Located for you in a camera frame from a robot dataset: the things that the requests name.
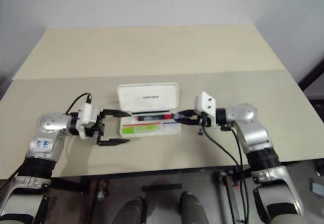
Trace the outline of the red and black marker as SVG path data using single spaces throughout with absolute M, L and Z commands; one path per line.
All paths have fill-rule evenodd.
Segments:
M 166 115 L 151 115 L 151 116 L 137 116 L 138 121 L 158 121 L 158 120 L 171 120 L 174 118 L 173 114 Z

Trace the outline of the rusty metal bar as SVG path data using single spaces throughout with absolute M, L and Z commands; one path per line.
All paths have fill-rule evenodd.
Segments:
M 95 209 L 106 197 L 109 196 L 109 180 L 91 180 L 89 186 L 89 216 L 87 224 L 92 224 Z

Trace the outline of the white plastic pencil case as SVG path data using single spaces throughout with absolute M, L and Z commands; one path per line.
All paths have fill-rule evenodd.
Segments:
M 120 85 L 117 89 L 119 105 L 122 111 L 130 114 L 120 120 L 119 133 L 123 138 L 173 135 L 181 132 L 180 123 L 174 119 L 158 121 L 138 121 L 137 116 L 166 115 L 132 115 L 132 112 L 170 110 L 175 116 L 179 105 L 179 86 L 177 83 L 150 83 Z M 122 126 L 159 124 L 160 130 L 150 133 L 122 134 Z

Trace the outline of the thin black pen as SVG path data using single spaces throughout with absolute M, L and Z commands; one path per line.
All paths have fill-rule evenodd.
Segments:
M 157 110 L 157 111 L 139 111 L 139 112 L 132 112 L 132 115 L 149 115 L 149 114 L 167 114 L 171 113 L 170 110 Z

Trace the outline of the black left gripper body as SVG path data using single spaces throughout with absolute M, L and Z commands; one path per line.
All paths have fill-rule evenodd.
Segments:
M 92 127 L 94 144 L 104 144 L 104 141 L 101 139 L 101 137 L 104 135 L 104 130 L 105 130 L 105 124 L 103 123 L 104 118 L 105 118 L 104 110 L 102 110 L 97 115 L 96 123 Z

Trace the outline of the black flat strip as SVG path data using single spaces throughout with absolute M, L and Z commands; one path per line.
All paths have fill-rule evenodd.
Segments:
M 171 191 L 182 189 L 181 183 L 153 184 L 142 186 L 143 192 Z

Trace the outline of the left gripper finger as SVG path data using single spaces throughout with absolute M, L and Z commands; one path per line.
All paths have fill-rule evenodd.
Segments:
M 130 114 L 125 111 L 121 111 L 121 110 L 117 110 L 117 109 L 104 109 L 101 111 L 101 116 L 102 117 L 105 117 L 105 116 L 129 117 Z
M 113 138 L 109 140 L 99 140 L 97 144 L 99 146 L 116 146 L 116 145 L 127 143 L 129 141 L 130 141 L 129 139 Z

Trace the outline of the grey metal table leg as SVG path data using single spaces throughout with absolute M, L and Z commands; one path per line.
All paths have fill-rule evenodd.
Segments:
M 236 197 L 236 190 L 231 176 L 225 172 L 216 172 L 216 193 L 218 195 L 219 213 L 222 224 L 242 224 L 244 217 L 240 214 L 240 207 Z

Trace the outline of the black table frame bar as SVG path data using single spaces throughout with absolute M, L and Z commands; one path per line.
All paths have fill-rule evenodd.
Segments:
M 129 177 L 145 177 L 145 176 L 160 176 L 160 175 L 172 175 L 182 173 L 198 173 L 209 171 L 227 171 L 231 170 L 232 166 L 221 167 L 200 167 L 200 168 L 183 168 L 183 169 L 169 169 L 169 170 L 156 170 L 156 171 L 141 171 L 141 172 L 129 172 L 129 173 L 114 173 L 114 174 L 101 174 L 101 175 L 82 175 L 79 176 L 81 182 L 90 180 L 106 180 L 115 178 L 129 178 Z

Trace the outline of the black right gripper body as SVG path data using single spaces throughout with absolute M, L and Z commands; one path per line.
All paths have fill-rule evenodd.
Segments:
M 211 127 L 211 120 L 209 118 L 209 115 L 206 112 L 195 111 L 195 114 L 196 114 L 195 125 L 199 125 L 206 128 Z

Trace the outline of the dark rounded shape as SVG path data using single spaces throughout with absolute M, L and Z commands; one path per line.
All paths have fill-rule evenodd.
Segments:
M 181 224 L 209 224 L 204 208 L 191 192 L 181 194 L 178 211 L 181 216 Z

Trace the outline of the black metal frame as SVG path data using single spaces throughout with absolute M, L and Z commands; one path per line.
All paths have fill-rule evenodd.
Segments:
M 308 100 L 323 101 L 324 104 L 324 57 L 323 59 L 298 83 Z

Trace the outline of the light blue rectangular object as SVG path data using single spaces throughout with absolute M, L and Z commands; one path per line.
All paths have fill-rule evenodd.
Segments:
M 310 190 L 314 194 L 324 197 L 324 185 L 323 184 L 311 181 L 310 182 Z

